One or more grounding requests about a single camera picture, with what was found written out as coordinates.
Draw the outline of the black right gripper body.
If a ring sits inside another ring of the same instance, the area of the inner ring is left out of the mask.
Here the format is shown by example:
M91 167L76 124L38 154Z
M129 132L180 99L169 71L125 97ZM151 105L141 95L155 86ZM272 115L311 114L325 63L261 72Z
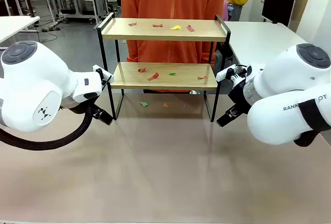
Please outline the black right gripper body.
M249 112L250 104L244 96L245 81L241 81L228 94L228 97L233 101L234 108L237 112Z

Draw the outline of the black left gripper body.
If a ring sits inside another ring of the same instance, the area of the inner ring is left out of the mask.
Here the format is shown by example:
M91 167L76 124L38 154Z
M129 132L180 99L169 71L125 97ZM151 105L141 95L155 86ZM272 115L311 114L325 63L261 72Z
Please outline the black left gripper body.
M89 115L92 117L101 117L102 109L95 104L89 105Z

